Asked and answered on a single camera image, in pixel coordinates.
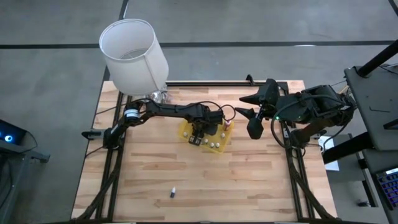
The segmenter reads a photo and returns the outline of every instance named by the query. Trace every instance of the wooden tabletop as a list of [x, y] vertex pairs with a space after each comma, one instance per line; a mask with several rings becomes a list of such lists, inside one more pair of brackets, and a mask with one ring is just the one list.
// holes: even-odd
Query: wooden tabletop
[[[287, 81], [289, 91], [304, 89], [303, 81]], [[241, 96], [258, 87], [169, 87], [173, 104], [211, 100], [251, 108]], [[118, 91], [104, 82], [97, 112], [116, 105]], [[226, 108], [226, 117], [232, 116]], [[99, 114], [94, 128], [111, 126], [114, 110]], [[286, 155], [272, 137], [268, 121], [259, 140], [250, 139], [248, 120], [237, 114], [230, 144], [223, 154], [189, 145], [177, 136], [178, 118], [151, 118], [126, 134], [114, 221], [126, 222], [270, 222], [297, 221]], [[101, 146], [90, 142], [88, 152]], [[106, 157], [102, 149], [85, 160], [72, 217], [79, 216], [98, 193]], [[312, 192], [336, 216], [322, 156], [316, 146], [304, 157]], [[175, 187], [174, 198], [170, 191]], [[104, 214], [107, 211], [107, 200]], [[303, 195], [302, 208], [306, 214]]]

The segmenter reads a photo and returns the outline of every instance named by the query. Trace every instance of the blue light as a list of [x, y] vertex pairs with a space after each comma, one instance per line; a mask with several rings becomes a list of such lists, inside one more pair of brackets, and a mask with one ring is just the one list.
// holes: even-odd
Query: blue light
[[4, 138], [4, 140], [6, 140], [6, 142], [11, 142], [12, 141], [12, 136], [6, 136]]

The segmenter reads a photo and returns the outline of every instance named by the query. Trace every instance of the white lampshade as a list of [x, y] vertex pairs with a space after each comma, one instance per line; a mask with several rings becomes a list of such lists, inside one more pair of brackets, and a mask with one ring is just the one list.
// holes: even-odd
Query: white lampshade
[[169, 65], [148, 22], [114, 22], [101, 34], [99, 47], [113, 83], [122, 93], [147, 95], [164, 86]]

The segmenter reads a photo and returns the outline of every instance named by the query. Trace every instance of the circuit board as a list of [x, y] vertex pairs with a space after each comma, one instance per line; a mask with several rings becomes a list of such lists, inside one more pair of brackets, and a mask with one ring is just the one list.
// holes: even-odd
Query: circuit board
[[[231, 139], [234, 122], [231, 121], [226, 131], [224, 125], [225, 121], [223, 121], [223, 124], [217, 125], [217, 132], [215, 135], [205, 134], [201, 140], [200, 147], [214, 153], [223, 153], [227, 143]], [[192, 131], [192, 124], [184, 120], [178, 129], [178, 136], [188, 142], [190, 137], [192, 137]]]

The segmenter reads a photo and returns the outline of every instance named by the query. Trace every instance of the gray floor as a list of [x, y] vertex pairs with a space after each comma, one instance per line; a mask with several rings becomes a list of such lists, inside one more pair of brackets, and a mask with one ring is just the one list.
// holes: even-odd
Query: gray floor
[[[0, 44], [96, 43], [118, 18], [122, 0], [3, 0]], [[387, 0], [131, 0], [128, 18], [148, 20], [161, 42], [394, 40], [398, 17]], [[169, 80], [343, 80], [385, 46], [165, 49]], [[398, 58], [391, 60], [397, 63]], [[104, 61], [95, 49], [0, 50], [0, 118], [30, 130], [48, 164], [31, 164], [13, 223], [68, 220], [93, 120]], [[357, 114], [346, 133], [359, 134]], [[356, 183], [331, 183], [339, 217], [363, 221]]]

